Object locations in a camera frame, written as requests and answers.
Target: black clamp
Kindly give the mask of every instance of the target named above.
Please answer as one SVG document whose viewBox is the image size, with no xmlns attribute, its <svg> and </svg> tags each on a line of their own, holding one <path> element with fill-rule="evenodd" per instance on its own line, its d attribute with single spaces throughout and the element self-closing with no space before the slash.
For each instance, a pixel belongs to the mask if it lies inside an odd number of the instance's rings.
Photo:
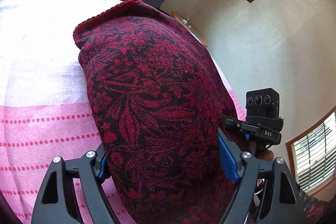
<svg viewBox="0 0 336 224">
<path fill-rule="evenodd" d="M 295 180 L 282 158 L 258 160 L 241 152 L 218 129 L 219 138 L 234 161 L 239 183 L 219 224 L 243 224 L 247 218 L 258 179 L 265 179 L 255 223 L 304 224 L 306 216 Z M 35 202 L 31 224 L 83 223 L 76 200 L 73 178 L 79 178 L 94 224 L 120 224 L 101 187 L 110 177 L 102 144 L 80 159 L 51 162 Z"/>
<path fill-rule="evenodd" d="M 32 224 L 83 223 L 75 195 L 73 178 L 81 185 L 94 224 L 120 224 L 101 187 L 110 177 L 102 144 L 80 159 L 51 162 L 37 195 Z"/>
</svg>

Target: white fabric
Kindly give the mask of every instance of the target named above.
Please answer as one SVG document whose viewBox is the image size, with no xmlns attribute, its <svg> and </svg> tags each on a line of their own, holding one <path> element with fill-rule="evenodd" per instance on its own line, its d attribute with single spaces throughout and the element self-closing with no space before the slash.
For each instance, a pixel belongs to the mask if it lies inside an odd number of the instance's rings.
<svg viewBox="0 0 336 224">
<path fill-rule="evenodd" d="M 0 105 L 87 102 L 75 27 L 120 0 L 0 0 Z"/>
</svg>

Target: bed sheet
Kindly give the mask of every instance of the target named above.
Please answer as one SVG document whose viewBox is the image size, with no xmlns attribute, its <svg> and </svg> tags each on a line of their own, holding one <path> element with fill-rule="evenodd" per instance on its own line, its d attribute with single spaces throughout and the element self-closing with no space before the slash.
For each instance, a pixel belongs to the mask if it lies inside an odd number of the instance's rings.
<svg viewBox="0 0 336 224">
<path fill-rule="evenodd" d="M 95 150 L 100 137 L 72 32 L 119 0 L 0 0 L 0 190 L 24 223 L 31 216 L 49 163 Z M 224 74 L 238 118 L 245 119 Z M 84 223 L 92 223 L 74 180 Z M 103 184 L 120 223 L 135 224 L 113 181 Z"/>
</svg>

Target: red and black patterned fabric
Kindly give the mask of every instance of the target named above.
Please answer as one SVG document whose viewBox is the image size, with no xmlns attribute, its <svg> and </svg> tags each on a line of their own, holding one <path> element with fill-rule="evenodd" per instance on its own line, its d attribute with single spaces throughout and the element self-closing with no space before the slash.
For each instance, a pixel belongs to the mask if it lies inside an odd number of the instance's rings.
<svg viewBox="0 0 336 224">
<path fill-rule="evenodd" d="M 138 224 L 218 224 L 235 186 L 217 128 L 234 103 L 207 50 L 174 18 L 127 0 L 73 33 L 116 189 Z M 226 132 L 242 151 L 244 135 Z"/>
</svg>

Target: window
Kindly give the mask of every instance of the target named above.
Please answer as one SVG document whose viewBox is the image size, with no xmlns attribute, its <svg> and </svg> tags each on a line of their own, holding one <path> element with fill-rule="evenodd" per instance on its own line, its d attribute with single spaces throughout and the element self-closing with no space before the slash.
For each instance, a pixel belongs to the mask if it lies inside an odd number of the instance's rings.
<svg viewBox="0 0 336 224">
<path fill-rule="evenodd" d="M 313 130 L 292 143 L 296 178 L 309 191 L 335 174 L 336 119 L 333 111 Z"/>
</svg>

